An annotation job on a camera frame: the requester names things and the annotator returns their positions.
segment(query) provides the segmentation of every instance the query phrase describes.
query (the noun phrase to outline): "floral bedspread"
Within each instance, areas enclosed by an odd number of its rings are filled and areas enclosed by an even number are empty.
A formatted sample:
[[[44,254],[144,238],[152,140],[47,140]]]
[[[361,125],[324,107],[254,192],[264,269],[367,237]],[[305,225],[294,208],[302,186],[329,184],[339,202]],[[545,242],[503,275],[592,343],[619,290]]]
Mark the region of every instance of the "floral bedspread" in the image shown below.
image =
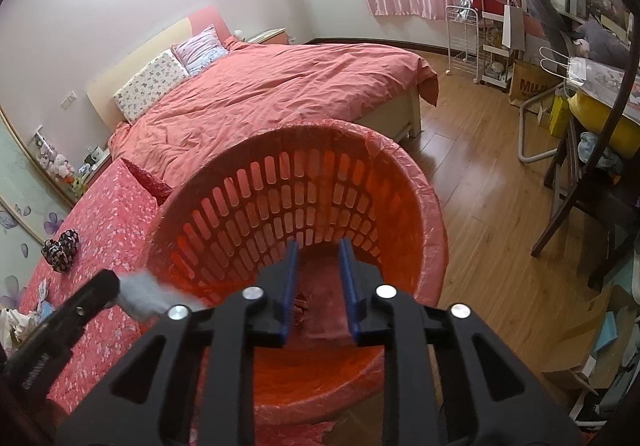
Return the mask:
[[[60,275],[41,259],[20,301],[25,313],[38,302],[38,284],[47,279],[49,297],[59,307],[101,269],[133,271],[145,243],[146,228],[158,203],[140,186],[122,160],[114,162],[71,210],[58,233],[75,229],[80,248],[71,271]],[[138,325],[119,307],[100,313],[86,326],[73,358],[49,397],[71,412],[140,336]]]

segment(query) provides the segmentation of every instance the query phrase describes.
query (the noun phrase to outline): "yellow cushion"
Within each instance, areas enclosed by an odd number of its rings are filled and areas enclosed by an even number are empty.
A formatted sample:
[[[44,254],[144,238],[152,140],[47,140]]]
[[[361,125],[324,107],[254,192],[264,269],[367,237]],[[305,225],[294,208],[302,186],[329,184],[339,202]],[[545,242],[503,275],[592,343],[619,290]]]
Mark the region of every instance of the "yellow cushion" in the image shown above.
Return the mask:
[[[578,92],[569,98],[569,108],[585,129],[600,134],[611,109],[587,94]],[[631,159],[640,147],[640,126],[622,116],[613,131],[609,147],[624,159]]]

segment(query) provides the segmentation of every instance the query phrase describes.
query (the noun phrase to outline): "baseboard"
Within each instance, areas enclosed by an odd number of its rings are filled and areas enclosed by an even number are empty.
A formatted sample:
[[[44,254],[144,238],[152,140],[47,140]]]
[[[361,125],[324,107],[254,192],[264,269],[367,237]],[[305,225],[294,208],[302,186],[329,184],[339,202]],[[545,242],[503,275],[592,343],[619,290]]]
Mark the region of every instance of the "baseboard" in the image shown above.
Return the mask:
[[[447,48],[419,44],[418,42],[404,42],[402,40],[383,40],[381,38],[314,38],[307,44],[383,44],[394,48],[409,49],[411,51],[426,51],[436,54],[448,54]]]

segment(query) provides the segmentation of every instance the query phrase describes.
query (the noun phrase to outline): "white metal rack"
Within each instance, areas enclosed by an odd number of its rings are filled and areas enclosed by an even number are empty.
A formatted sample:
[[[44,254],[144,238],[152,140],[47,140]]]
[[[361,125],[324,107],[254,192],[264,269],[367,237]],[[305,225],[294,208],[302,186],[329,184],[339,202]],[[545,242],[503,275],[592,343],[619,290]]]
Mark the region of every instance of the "white metal rack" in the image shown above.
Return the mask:
[[[481,77],[480,62],[484,60],[478,12],[463,6],[447,6],[447,39],[449,68],[474,75],[474,83]]]
[[[484,0],[481,1],[483,19],[493,20],[495,22],[504,22],[504,15],[489,13],[488,11],[486,11],[486,7],[484,6]],[[517,6],[518,4],[517,0],[506,0],[506,3],[509,6]],[[487,22],[482,22],[482,38],[484,38],[485,41],[488,41]],[[513,56],[515,51],[513,49],[496,48],[491,44],[483,44],[482,50],[484,54],[484,58],[482,59],[482,80],[485,83],[490,83],[502,89],[507,89],[511,83],[511,78],[513,77]],[[505,72],[499,79],[487,76],[485,71],[485,69],[487,69],[494,62],[496,55],[507,59]]]

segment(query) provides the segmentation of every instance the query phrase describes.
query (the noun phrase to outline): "headboard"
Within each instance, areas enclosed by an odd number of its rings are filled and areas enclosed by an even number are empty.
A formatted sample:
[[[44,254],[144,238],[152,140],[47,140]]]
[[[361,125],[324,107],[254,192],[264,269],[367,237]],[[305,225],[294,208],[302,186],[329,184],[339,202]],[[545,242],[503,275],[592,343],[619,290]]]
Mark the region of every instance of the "headboard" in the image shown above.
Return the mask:
[[[218,38],[222,42],[231,36],[229,28],[218,11],[213,6],[209,6],[179,20],[154,36],[86,87],[87,96],[95,110],[112,132],[120,121],[125,121],[113,100],[114,94],[162,51],[169,49],[172,44],[180,44],[191,36],[197,35],[210,24],[214,25]]]

